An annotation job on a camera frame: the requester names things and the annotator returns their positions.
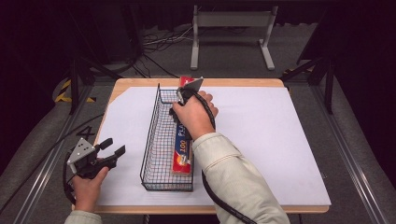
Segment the dark background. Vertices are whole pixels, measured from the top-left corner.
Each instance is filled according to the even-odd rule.
[[[378,162],[396,186],[396,44],[392,32],[396,8],[390,1],[341,3],[324,18],[322,6],[280,7],[276,25],[322,21],[301,59],[332,57],[346,98]],[[57,12],[55,19],[51,11]],[[102,64],[133,62],[140,53],[143,27],[158,25],[159,29],[173,30],[190,23],[191,16],[192,6],[65,8],[49,7],[44,1],[2,1],[0,171],[53,108],[52,92],[68,76],[73,56],[81,54]],[[117,39],[107,33],[106,24],[117,33]]]

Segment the wire basket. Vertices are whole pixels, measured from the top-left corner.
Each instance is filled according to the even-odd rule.
[[[158,85],[140,170],[140,179],[146,190],[192,191],[193,159],[191,159],[189,175],[177,175],[171,172],[177,124],[173,116],[169,115],[169,109],[175,101],[177,101],[176,90],[161,90]]]

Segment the black strap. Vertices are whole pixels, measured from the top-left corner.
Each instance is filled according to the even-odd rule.
[[[209,106],[207,105],[206,100],[197,92],[193,93],[194,96],[201,102],[201,104],[204,106],[204,109],[207,113],[207,115],[210,118],[210,122],[212,123],[213,128],[216,130],[216,124],[215,124],[215,117],[213,116],[212,111],[210,110]],[[204,183],[205,190],[209,197],[215,202],[218,206],[220,206],[222,209],[233,215],[234,217],[238,218],[239,220],[243,221],[244,223],[248,224],[255,224],[256,222],[251,220],[249,217],[243,215],[240,213],[238,210],[232,208],[230,205],[228,205],[226,202],[224,202],[222,199],[220,199],[215,192],[210,188],[209,184],[207,183],[206,176],[204,174],[204,171],[202,171],[202,180]]]

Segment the gray carpet floor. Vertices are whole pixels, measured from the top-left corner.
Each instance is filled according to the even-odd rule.
[[[261,31],[248,28],[241,34],[230,30],[215,29],[201,32],[199,69],[190,70],[191,41],[184,40],[163,51],[147,52],[147,55],[160,64],[168,72],[181,76],[192,77],[281,77],[286,69],[296,67],[296,61],[303,50],[309,36],[315,29],[315,24],[299,26],[276,26],[273,30],[269,50],[276,69],[268,71],[258,45]],[[113,69],[120,64],[112,64]],[[144,57],[136,66],[152,77],[170,77],[159,66]],[[134,69],[121,74],[124,77],[141,77]],[[374,223],[367,207],[356,189],[351,174],[340,154],[340,147],[329,126],[326,116],[320,110],[320,104],[314,97],[312,87],[304,82],[304,74],[285,83],[290,87],[290,96],[303,125],[309,145],[312,148],[319,170],[326,175],[324,183],[329,192],[332,206],[324,214],[302,215],[303,223]],[[90,96],[96,97],[95,103],[83,103],[81,111],[74,122],[74,127],[96,115],[105,112],[108,97],[112,92],[114,80],[108,77],[98,77]],[[69,118],[70,103],[56,103],[56,106],[32,130],[22,143],[20,149],[10,162],[8,168],[0,177],[0,204],[9,198],[15,188],[37,164],[50,146],[57,141],[64,124]],[[384,172],[375,160],[364,135],[356,121],[345,95],[337,81],[333,90],[333,117],[337,121],[343,136],[355,160],[363,170],[369,182],[381,211],[389,223],[396,223],[396,191],[389,183]],[[62,166],[64,153],[75,146],[79,139],[78,131],[92,127],[91,132],[97,133],[101,119],[95,119],[64,141],[62,155],[48,176],[48,183],[38,202],[33,206],[28,223],[63,223],[71,211],[70,203],[64,197],[62,186]],[[16,197],[0,216],[0,223],[13,223],[24,200],[33,184],[37,172],[19,190]],[[142,223],[143,216],[102,214],[104,223]],[[290,215],[291,223],[299,223],[297,215]]]

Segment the person's left hand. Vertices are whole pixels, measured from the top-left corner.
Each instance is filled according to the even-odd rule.
[[[72,181],[76,195],[75,210],[94,212],[100,188],[107,173],[108,167],[104,167],[94,179],[83,179],[78,175],[73,177]]]

